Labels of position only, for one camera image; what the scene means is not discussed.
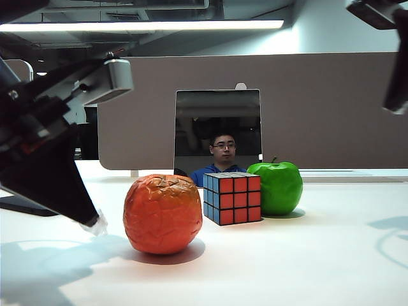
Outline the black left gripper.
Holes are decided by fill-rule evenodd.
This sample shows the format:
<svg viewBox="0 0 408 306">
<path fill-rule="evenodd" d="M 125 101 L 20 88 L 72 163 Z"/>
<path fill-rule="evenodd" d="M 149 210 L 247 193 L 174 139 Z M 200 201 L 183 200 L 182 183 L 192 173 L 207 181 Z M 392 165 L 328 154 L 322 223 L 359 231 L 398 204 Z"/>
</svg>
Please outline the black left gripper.
<svg viewBox="0 0 408 306">
<path fill-rule="evenodd" d="M 1 189 L 63 215 L 93 235 L 107 234 L 108 222 L 95 208 L 75 164 L 78 126 L 44 139 L 73 98 L 61 84 L 80 81 L 107 63 L 79 61 L 25 82 L 1 60 Z M 15 161 L 9 155 L 14 150 L 23 152 Z"/>
</svg>

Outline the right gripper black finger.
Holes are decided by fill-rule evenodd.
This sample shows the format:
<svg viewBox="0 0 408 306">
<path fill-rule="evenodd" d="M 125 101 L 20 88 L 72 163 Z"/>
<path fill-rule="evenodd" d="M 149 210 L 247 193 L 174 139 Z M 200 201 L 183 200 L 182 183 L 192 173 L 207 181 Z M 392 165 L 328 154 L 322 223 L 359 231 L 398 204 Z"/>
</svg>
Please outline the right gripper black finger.
<svg viewBox="0 0 408 306">
<path fill-rule="evenodd" d="M 402 115 L 407 111 L 407 10 L 396 10 L 393 18 L 400 43 L 383 108 Z"/>
</svg>

